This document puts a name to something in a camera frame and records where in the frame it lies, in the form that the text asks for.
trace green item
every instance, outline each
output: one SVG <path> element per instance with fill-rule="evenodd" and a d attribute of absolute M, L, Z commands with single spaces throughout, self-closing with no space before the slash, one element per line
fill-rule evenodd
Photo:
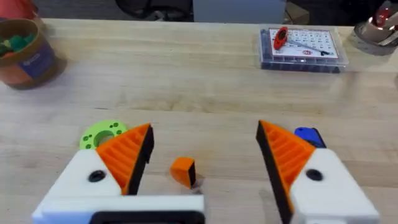
<path fill-rule="evenodd" d="M 12 36 L 9 41 L 14 52 L 18 52 L 27 46 L 25 39 L 19 35 Z"/>
<path fill-rule="evenodd" d="M 10 48 L 6 47 L 3 44 L 0 44 L 0 57 L 3 57 L 6 53 L 12 51 Z"/>
<path fill-rule="evenodd" d="M 11 48 L 11 44 L 10 44 L 10 41 L 9 41 L 9 40 L 3 41 L 2 44 L 3 44 L 4 46 L 8 47 L 9 49 Z"/>
<path fill-rule="evenodd" d="M 127 127 L 120 121 L 105 120 L 89 127 L 80 139 L 80 149 L 96 149 L 101 140 L 108 136 L 115 137 L 127 131 Z"/>
<path fill-rule="evenodd" d="M 27 45 L 29 45 L 34 39 L 35 39 L 35 35 L 29 34 L 27 37 L 25 37 L 25 42 Z"/>

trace wooden table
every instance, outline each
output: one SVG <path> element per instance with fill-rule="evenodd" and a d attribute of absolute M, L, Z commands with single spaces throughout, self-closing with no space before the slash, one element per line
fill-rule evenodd
<path fill-rule="evenodd" d="M 258 68 L 258 25 L 45 19 L 67 67 L 34 90 L 0 86 L 1 223 L 30 214 L 103 119 L 151 122 L 139 194 L 191 194 L 168 169 L 192 156 L 208 223 L 279 223 L 255 133 L 259 119 L 319 129 L 382 216 L 398 220 L 398 53 L 366 55 L 339 31 L 347 73 Z"/>

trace black screw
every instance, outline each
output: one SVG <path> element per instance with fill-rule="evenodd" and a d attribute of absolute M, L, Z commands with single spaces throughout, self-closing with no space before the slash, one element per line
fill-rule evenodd
<path fill-rule="evenodd" d="M 305 173 L 307 175 L 307 177 L 311 180 L 314 181 L 321 181 L 323 180 L 323 175 L 321 172 L 319 172 L 319 170 L 316 169 L 309 169 L 306 171 Z"/>
<path fill-rule="evenodd" d="M 106 176 L 105 172 L 102 170 L 96 170 L 88 176 L 88 181 L 90 182 L 98 182 L 104 179 Z"/>

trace red handle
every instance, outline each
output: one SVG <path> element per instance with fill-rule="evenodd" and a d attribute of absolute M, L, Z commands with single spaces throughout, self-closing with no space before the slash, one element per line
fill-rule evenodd
<path fill-rule="evenodd" d="M 275 35 L 274 49 L 279 50 L 287 40 L 287 27 L 281 27 Z"/>

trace cylindrical container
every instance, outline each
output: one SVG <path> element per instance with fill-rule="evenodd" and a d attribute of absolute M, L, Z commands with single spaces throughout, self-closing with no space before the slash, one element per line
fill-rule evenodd
<path fill-rule="evenodd" d="M 394 27 L 382 28 L 377 27 L 372 22 L 373 18 L 370 17 L 369 20 L 362 26 L 360 30 L 364 39 L 378 43 L 387 37 L 389 37 L 394 32 Z"/>
<path fill-rule="evenodd" d="M 0 22 L 0 37 L 10 39 L 14 35 L 34 40 L 13 55 L 0 58 L 0 80 L 17 88 L 35 87 L 52 78 L 57 72 L 57 60 L 50 44 L 37 24 L 28 19 L 11 19 Z"/>
<path fill-rule="evenodd" d="M 376 27 L 370 18 L 368 21 L 356 25 L 348 40 L 354 47 L 368 54 L 389 55 L 397 48 L 398 40 L 392 39 L 386 44 L 383 42 L 393 38 L 396 35 L 395 32 L 391 27 L 388 29 Z"/>

